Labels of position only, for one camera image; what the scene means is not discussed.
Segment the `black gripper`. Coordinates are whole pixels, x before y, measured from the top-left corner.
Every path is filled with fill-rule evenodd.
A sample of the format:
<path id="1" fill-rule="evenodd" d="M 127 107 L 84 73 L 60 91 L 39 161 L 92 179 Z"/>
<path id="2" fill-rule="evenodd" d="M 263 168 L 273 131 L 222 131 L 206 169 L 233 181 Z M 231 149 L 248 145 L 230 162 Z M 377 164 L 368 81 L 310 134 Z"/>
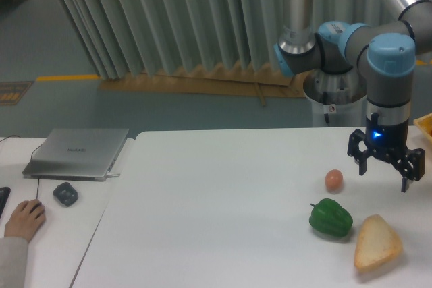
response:
<path id="1" fill-rule="evenodd" d="M 354 130 L 348 139 L 347 155 L 358 165 L 358 173 L 367 172 L 367 160 L 370 156 L 392 163 L 402 176 L 401 192 L 406 192 L 413 181 L 419 181 L 425 174 L 425 151 L 422 148 L 408 149 L 408 120 L 395 124 L 379 123 L 379 114 L 372 113 L 367 118 L 365 133 Z"/>

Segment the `person's hand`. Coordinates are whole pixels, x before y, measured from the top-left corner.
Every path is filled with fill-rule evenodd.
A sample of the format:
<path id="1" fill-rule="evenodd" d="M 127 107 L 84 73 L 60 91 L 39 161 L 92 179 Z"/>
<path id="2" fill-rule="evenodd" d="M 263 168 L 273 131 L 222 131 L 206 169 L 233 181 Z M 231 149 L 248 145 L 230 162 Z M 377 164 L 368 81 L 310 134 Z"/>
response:
<path id="1" fill-rule="evenodd" d="M 30 243 L 46 221 L 46 215 L 37 220 L 31 219 L 30 211 L 39 202 L 39 199 L 33 199 L 19 203 L 5 225 L 4 237 L 18 237 Z"/>

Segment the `grey sleeved forearm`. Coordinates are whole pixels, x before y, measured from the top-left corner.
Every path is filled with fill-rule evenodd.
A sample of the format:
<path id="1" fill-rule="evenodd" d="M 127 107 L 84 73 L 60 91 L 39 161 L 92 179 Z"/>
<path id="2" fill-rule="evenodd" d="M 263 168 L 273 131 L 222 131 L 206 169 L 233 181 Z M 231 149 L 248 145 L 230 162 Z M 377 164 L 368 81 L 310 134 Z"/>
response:
<path id="1" fill-rule="evenodd" d="M 21 237 L 1 238 L 1 287 L 24 287 L 28 242 Z"/>

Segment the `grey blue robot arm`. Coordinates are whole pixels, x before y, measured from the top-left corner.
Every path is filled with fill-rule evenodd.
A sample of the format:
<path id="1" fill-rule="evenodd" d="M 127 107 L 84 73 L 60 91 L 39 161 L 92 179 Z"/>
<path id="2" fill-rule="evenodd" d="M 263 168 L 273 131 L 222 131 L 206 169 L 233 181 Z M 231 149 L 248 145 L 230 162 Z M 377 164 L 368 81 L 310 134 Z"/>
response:
<path id="1" fill-rule="evenodd" d="M 383 0 L 395 22 L 378 27 L 325 22 L 311 28 L 313 0 L 285 0 L 285 26 L 274 46 L 285 76 L 317 70 L 335 81 L 347 100 L 366 100 L 365 130 L 348 140 L 360 174 L 370 157 L 391 164 L 402 191 L 425 174 L 425 152 L 406 145 L 416 56 L 431 50 L 431 1 Z"/>

